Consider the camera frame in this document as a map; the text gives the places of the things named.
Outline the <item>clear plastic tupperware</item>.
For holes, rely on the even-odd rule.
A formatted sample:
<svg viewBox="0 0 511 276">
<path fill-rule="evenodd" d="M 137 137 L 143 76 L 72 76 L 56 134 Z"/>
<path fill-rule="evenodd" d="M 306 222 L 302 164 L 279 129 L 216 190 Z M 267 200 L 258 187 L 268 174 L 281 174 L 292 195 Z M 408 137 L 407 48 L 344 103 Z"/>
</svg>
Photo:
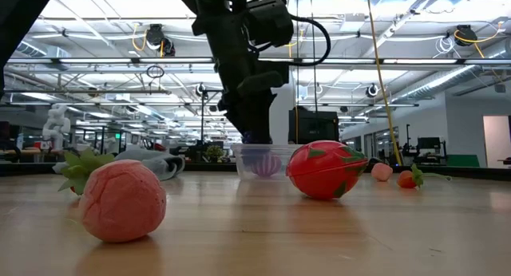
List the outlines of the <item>clear plastic tupperware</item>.
<svg viewBox="0 0 511 276">
<path fill-rule="evenodd" d="M 293 153 L 300 148 L 299 144 L 272 144 L 270 149 L 272 153 L 275 153 L 282 160 L 282 167 L 279 172 L 268 178 L 258 177 L 252 173 L 251 165 L 245 165 L 242 160 L 241 149 L 243 144 L 233 144 L 232 152 L 236 159 L 236 169 L 239 177 L 242 180 L 246 179 L 285 179 L 286 168 L 293 155 Z"/>
</svg>

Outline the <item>small potted plant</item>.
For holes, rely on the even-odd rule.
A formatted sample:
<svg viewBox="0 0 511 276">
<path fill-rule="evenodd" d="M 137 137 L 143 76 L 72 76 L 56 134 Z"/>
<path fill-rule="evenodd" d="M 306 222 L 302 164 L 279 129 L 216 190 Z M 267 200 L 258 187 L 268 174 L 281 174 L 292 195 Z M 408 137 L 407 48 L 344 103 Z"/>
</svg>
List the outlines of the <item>small potted plant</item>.
<svg viewBox="0 0 511 276">
<path fill-rule="evenodd" d="M 224 150 L 218 145 L 209 145 L 205 155 L 210 163 L 217 163 L 224 156 Z"/>
</svg>

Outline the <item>white robot figure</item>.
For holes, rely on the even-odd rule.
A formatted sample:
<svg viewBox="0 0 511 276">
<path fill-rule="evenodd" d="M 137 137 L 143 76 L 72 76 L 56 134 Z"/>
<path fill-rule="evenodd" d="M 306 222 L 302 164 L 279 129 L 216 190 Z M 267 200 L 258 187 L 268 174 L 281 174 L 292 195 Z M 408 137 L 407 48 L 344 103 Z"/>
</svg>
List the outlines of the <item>white robot figure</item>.
<svg viewBox="0 0 511 276">
<path fill-rule="evenodd" d="M 48 111 L 48 119 L 43 125 L 41 148 L 63 149 L 64 134 L 70 132 L 71 122 L 65 116 L 68 107 L 64 104 L 53 104 Z"/>
</svg>

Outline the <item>black monitor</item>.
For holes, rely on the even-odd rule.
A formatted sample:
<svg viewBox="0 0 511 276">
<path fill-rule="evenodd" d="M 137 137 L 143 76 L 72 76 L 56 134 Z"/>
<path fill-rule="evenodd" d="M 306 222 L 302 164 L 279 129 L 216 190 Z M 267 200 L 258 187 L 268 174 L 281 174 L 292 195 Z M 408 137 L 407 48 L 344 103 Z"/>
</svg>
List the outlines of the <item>black monitor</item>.
<svg viewBox="0 0 511 276">
<path fill-rule="evenodd" d="M 288 141 L 309 144 L 317 140 L 339 141 L 339 118 L 336 112 L 309 111 L 298 106 L 288 111 Z"/>
</svg>

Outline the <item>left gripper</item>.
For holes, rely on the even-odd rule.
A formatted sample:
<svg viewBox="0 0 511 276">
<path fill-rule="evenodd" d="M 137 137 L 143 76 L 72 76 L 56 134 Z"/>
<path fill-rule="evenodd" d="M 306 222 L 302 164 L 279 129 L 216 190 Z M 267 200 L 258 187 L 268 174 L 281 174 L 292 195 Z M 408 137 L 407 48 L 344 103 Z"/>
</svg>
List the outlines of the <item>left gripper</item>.
<svg viewBox="0 0 511 276">
<path fill-rule="evenodd" d="M 272 45 L 250 42 L 245 26 L 248 0 L 195 1 L 192 32 L 207 37 L 224 87 L 218 109 L 225 111 L 243 143 L 255 143 L 252 132 L 270 135 L 269 109 L 276 97 L 271 89 L 284 84 L 288 66 L 259 59 Z"/>
</svg>

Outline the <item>black table frame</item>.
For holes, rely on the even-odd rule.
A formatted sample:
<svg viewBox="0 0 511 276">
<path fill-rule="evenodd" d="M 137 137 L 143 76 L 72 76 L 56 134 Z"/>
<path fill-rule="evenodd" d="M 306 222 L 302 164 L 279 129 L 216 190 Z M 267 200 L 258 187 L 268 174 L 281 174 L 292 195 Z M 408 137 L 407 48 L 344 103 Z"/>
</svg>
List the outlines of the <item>black table frame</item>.
<svg viewBox="0 0 511 276">
<path fill-rule="evenodd" d="M 55 163 L 19 163 L 0 164 L 0 177 L 18 175 L 53 174 Z M 489 179 L 511 182 L 511 169 L 509 168 L 464 168 L 447 166 L 419 166 L 423 172 L 448 175 L 454 178 Z M 237 172 L 234 163 L 206 164 L 189 163 L 184 166 L 185 172 Z"/>
</svg>

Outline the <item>pink round toy fruit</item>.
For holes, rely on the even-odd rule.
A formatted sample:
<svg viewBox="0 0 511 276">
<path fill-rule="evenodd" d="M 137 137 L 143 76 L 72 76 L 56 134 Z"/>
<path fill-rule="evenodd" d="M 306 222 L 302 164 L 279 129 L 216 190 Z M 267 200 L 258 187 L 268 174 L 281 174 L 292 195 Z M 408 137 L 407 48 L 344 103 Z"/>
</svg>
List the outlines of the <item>pink round toy fruit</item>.
<svg viewBox="0 0 511 276">
<path fill-rule="evenodd" d="M 378 182 L 386 182 L 393 174 L 393 168 L 384 163 L 376 163 L 371 169 L 371 176 Z"/>
<path fill-rule="evenodd" d="M 138 160 L 94 170 L 79 202 L 81 224 L 104 242 L 129 242 L 155 231 L 166 207 L 159 179 Z"/>
</svg>

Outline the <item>grey cloth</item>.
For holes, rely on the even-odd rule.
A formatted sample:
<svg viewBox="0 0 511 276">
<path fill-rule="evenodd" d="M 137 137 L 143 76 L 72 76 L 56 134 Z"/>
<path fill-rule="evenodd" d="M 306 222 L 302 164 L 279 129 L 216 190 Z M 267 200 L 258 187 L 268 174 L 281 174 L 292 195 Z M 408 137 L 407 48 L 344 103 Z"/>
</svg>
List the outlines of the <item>grey cloth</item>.
<svg viewBox="0 0 511 276">
<path fill-rule="evenodd" d="M 180 156 L 136 148 L 116 154 L 113 162 L 98 168 L 90 177 L 112 179 L 123 176 L 162 181 L 171 179 L 183 170 L 184 160 Z"/>
</svg>

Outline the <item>green board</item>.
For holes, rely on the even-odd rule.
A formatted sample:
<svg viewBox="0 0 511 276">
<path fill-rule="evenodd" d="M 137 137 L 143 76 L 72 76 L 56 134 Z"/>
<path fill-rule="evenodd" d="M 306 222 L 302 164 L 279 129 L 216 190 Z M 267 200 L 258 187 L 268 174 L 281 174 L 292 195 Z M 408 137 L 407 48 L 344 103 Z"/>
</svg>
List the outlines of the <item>green board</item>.
<svg viewBox="0 0 511 276">
<path fill-rule="evenodd" d="M 477 155 L 448 155 L 446 165 L 449 167 L 479 168 Z"/>
</svg>

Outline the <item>red green dragon fruit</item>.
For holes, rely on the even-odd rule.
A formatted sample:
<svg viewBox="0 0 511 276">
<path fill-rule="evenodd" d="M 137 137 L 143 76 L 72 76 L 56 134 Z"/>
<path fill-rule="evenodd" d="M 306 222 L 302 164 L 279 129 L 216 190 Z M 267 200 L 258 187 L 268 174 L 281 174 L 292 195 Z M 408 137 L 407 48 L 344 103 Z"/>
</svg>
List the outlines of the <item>red green dragon fruit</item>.
<svg viewBox="0 0 511 276">
<path fill-rule="evenodd" d="M 368 163 L 363 153 L 345 144 L 317 140 L 294 151 L 286 176 L 312 199 L 339 199 L 356 185 Z"/>
</svg>

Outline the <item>black workstation with monitor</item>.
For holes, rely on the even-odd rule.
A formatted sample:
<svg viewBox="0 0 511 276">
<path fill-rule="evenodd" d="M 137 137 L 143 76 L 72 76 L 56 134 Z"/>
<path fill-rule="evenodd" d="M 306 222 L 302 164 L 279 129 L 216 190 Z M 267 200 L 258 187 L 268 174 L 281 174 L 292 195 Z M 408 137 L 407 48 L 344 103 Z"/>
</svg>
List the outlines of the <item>black workstation with monitor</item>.
<svg viewBox="0 0 511 276">
<path fill-rule="evenodd" d="M 418 137 L 415 145 L 410 141 L 410 124 L 407 124 L 406 142 L 401 149 L 405 164 L 446 166 L 446 142 L 441 137 Z"/>
</svg>

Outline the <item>white column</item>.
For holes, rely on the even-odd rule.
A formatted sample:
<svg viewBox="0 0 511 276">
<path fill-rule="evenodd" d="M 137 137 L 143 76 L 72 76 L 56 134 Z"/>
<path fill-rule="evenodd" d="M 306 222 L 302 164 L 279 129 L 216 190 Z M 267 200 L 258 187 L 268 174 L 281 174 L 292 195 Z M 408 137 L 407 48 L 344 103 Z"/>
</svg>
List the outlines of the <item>white column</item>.
<svg viewBox="0 0 511 276">
<path fill-rule="evenodd" d="M 270 107 L 270 134 L 273 144 L 287 144 L 289 131 L 289 111 L 295 104 L 294 86 L 292 83 L 275 88 L 276 95 Z"/>
</svg>

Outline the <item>red fruit with green leaves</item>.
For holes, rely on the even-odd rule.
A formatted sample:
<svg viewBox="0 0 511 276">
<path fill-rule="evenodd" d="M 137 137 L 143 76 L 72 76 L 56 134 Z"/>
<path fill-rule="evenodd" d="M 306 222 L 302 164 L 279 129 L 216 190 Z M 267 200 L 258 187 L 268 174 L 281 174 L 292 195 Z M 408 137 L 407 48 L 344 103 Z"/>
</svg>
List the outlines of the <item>red fruit with green leaves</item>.
<svg viewBox="0 0 511 276">
<path fill-rule="evenodd" d="M 82 195 L 85 185 L 92 172 L 115 160 L 114 154 L 95 154 L 91 148 L 80 152 L 78 155 L 65 152 L 65 162 L 53 166 L 55 173 L 63 175 L 66 181 L 58 188 L 58 191 L 70 189 L 76 195 Z"/>
</svg>

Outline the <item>purple white striped onion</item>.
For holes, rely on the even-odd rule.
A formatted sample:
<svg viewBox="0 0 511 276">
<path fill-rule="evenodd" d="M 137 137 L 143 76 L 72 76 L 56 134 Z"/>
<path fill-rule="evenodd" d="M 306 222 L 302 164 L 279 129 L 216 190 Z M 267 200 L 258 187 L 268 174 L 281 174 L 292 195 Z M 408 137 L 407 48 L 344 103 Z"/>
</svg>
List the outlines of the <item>purple white striped onion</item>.
<svg viewBox="0 0 511 276">
<path fill-rule="evenodd" d="M 282 167 L 282 160 L 275 153 L 269 152 L 257 156 L 251 164 L 252 173 L 258 177 L 268 178 L 279 172 Z"/>
</svg>

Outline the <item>small strawberry with green stem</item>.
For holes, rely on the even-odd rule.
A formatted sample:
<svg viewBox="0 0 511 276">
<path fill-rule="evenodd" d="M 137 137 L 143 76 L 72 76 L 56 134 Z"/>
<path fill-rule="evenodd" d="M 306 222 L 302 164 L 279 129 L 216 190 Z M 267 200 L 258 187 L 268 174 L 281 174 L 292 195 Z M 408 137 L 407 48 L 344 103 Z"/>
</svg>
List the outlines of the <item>small strawberry with green stem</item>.
<svg viewBox="0 0 511 276">
<path fill-rule="evenodd" d="M 415 189 L 420 188 L 424 184 L 426 177 L 437 177 L 446 181 L 451 181 L 452 177 L 448 175 L 440 175 L 432 172 L 423 172 L 416 164 L 410 167 L 410 170 L 405 170 L 399 174 L 397 185 L 401 188 Z"/>
</svg>

